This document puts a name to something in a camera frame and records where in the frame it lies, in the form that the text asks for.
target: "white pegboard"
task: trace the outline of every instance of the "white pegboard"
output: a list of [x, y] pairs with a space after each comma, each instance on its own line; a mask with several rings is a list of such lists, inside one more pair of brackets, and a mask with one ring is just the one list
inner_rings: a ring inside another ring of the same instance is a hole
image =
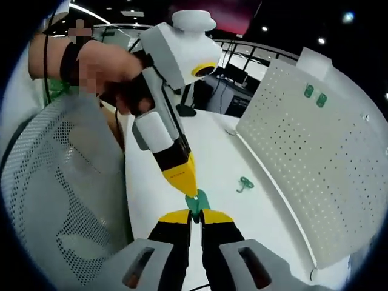
[[[321, 93], [327, 101], [319, 108]], [[366, 245], [387, 209], [388, 141], [376, 142], [368, 120], [348, 102], [274, 60], [236, 127], [295, 212], [319, 268]]]

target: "green object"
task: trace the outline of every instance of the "green object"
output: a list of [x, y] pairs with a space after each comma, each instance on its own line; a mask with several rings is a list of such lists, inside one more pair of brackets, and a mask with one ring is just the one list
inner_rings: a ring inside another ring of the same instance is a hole
[[199, 213], [202, 209], [210, 209], [209, 202], [204, 191], [198, 189], [198, 194], [194, 198], [186, 196], [187, 207], [192, 211], [193, 220], [199, 223]]
[[325, 105], [327, 101], [327, 96], [324, 93], [321, 93], [320, 96], [318, 97], [318, 100], [316, 101], [316, 104], [318, 105], [319, 108], [322, 108], [323, 105]]
[[251, 181], [249, 181], [245, 177], [240, 178], [240, 183], [242, 184], [242, 188], [241, 188], [241, 190], [236, 190], [238, 193], [241, 193], [245, 188], [251, 189], [255, 186], [255, 185], [253, 185], [253, 183]]
[[304, 96], [307, 98], [310, 98], [311, 95], [313, 95], [314, 92], [314, 87], [310, 84], [307, 85], [305, 91], [304, 91]]

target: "human hand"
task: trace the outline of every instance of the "human hand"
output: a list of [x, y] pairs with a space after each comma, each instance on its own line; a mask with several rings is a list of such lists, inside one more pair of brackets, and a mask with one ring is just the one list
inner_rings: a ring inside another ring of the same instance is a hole
[[[79, 52], [79, 85], [88, 93], [103, 93], [111, 82], [126, 82], [137, 77], [143, 67], [141, 61], [125, 49], [114, 44], [103, 44], [98, 41], [87, 42]], [[123, 94], [116, 95], [116, 106], [121, 114], [129, 114]], [[144, 98], [139, 109], [146, 112], [151, 102]]]

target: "wrist strap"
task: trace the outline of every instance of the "wrist strap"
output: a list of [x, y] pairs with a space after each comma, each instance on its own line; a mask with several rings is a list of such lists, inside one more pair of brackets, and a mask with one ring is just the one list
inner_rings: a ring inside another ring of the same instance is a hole
[[75, 75], [78, 76], [78, 53], [82, 49], [82, 45], [69, 43], [65, 49], [65, 52], [61, 61], [61, 68], [59, 73], [61, 79], [65, 82], [70, 83], [71, 85], [78, 85], [78, 78], [74, 78]]

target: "white table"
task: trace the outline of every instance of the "white table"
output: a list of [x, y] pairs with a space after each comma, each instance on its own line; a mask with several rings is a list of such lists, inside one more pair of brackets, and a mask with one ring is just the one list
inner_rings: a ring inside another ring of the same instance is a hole
[[[339, 290], [350, 273], [348, 258], [319, 270], [313, 281], [313, 264], [306, 244], [276, 188], [237, 136], [238, 118], [197, 110], [182, 123], [196, 161], [198, 188], [206, 192], [210, 207], [231, 216], [245, 239], [255, 239], [290, 264], [294, 277], [307, 284]], [[132, 134], [129, 118], [125, 145], [126, 183], [133, 236], [147, 238], [158, 218], [186, 209], [184, 195], [162, 176], [150, 151], [141, 151]], [[240, 177], [254, 188], [237, 193]], [[202, 267], [201, 230], [192, 224], [190, 263], [183, 291], [207, 283]]]

